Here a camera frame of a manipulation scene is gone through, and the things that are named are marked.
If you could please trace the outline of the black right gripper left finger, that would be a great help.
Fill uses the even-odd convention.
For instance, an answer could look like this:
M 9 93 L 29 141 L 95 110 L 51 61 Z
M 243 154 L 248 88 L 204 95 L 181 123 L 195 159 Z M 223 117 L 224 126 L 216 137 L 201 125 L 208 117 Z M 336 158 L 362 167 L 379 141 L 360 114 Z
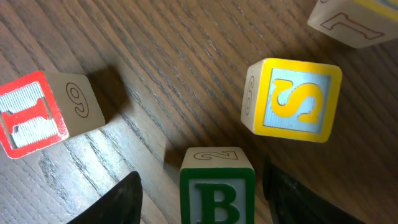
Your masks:
M 140 224 L 142 198 L 140 175 L 132 171 L 69 223 Z

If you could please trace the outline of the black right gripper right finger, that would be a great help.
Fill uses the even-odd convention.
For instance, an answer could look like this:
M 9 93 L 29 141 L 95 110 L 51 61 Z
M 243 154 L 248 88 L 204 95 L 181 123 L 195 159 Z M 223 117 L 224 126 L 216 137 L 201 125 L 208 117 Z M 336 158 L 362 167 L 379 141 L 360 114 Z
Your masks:
M 274 223 L 362 224 L 274 164 L 264 167 L 262 187 Z

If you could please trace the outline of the green B block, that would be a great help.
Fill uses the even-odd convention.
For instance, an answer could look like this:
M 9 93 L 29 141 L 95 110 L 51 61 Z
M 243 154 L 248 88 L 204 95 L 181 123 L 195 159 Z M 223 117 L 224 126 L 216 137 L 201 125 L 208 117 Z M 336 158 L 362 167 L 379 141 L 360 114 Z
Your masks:
M 190 147 L 180 169 L 184 224 L 254 223 L 255 171 L 240 147 Z

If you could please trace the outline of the yellow block mid centre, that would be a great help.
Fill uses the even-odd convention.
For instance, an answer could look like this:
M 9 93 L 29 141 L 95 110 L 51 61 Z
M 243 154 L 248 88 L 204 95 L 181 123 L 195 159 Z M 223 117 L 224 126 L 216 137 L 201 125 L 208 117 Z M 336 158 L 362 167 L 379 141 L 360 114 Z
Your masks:
M 260 136 L 327 142 L 342 78 L 336 65 L 265 58 L 248 67 L 241 121 Z

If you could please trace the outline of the red I block centre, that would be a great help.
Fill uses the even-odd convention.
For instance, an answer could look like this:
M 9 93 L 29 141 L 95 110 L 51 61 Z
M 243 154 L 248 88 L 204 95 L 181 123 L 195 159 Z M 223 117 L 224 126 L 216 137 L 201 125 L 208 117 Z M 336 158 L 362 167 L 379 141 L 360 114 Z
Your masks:
M 105 123 L 85 75 L 36 71 L 1 86 L 1 146 L 11 159 Z

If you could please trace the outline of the yellow block upper centre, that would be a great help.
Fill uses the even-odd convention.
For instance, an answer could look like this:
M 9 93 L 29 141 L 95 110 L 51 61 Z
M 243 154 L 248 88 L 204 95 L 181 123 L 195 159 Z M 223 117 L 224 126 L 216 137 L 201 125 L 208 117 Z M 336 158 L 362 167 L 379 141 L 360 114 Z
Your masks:
M 360 49 L 397 38 L 397 0 L 319 0 L 312 28 Z

